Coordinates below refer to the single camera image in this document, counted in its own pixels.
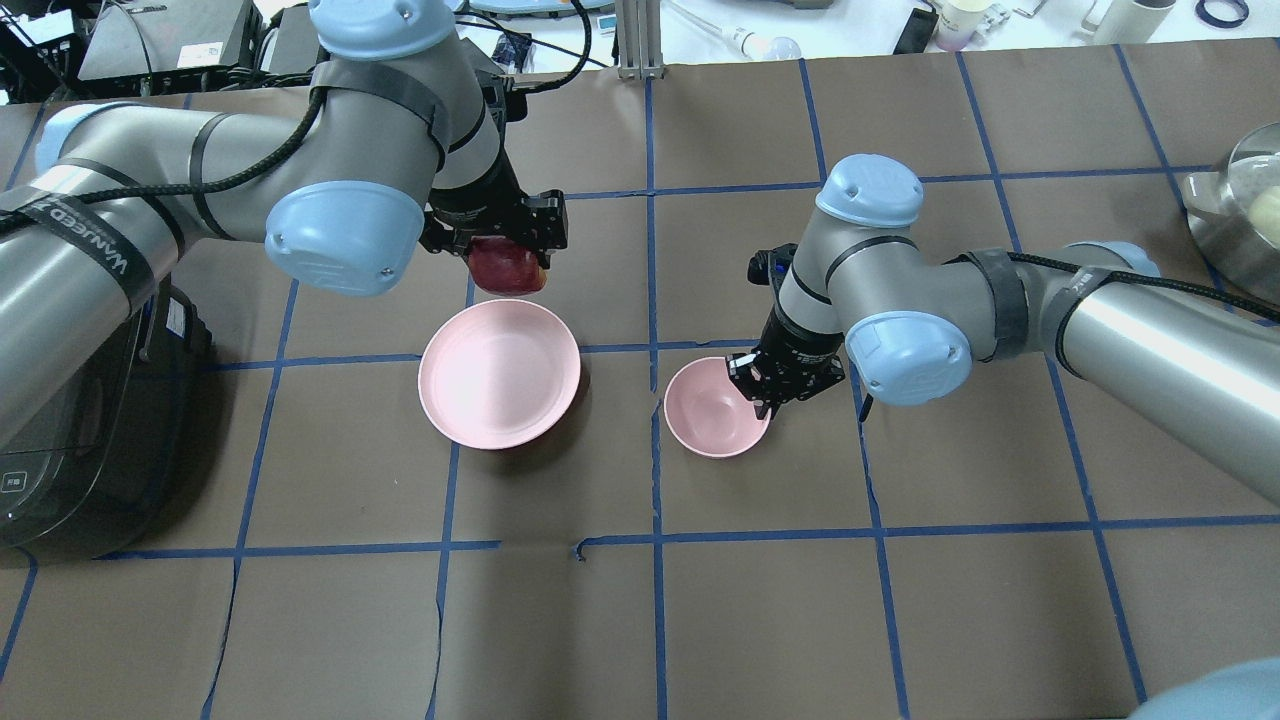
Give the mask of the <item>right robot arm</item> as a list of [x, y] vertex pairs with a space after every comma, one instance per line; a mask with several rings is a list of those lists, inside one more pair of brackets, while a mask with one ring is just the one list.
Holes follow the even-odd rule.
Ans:
[[755, 346], [724, 360], [768, 420], [854, 372], [876, 402], [920, 406], [979, 363], [1042, 354], [1271, 502], [1279, 492], [1277, 314], [1162, 277], [1134, 243], [1047, 255], [965, 251], [928, 263], [913, 238], [925, 197], [876, 154], [840, 160], [797, 243], [760, 251], [773, 293]]

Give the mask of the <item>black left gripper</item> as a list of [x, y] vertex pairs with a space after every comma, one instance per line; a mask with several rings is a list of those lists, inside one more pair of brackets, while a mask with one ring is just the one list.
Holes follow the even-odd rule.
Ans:
[[532, 251], [539, 261], [548, 261], [568, 246], [564, 192], [526, 193], [504, 150], [479, 179], [457, 188], [431, 190], [422, 218], [420, 246], [433, 254], [465, 258], [474, 240], [502, 237]]

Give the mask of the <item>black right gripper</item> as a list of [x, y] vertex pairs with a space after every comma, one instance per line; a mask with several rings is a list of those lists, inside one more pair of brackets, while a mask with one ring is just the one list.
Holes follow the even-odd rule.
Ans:
[[845, 380], [842, 342], [841, 334], [806, 329], [772, 307], [755, 346], [727, 356], [727, 373], [751, 402], [755, 419], [771, 421], [780, 406], [806, 401]]

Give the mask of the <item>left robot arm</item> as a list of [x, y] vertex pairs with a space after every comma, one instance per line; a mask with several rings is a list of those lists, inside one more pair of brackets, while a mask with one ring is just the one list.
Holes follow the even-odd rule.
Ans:
[[292, 278], [394, 287], [415, 249], [506, 237], [541, 269], [564, 196], [525, 193], [440, 1], [311, 1], [329, 59], [298, 120], [141, 102], [45, 126], [38, 174], [3, 195], [3, 441], [9, 442], [202, 238], [261, 242]]

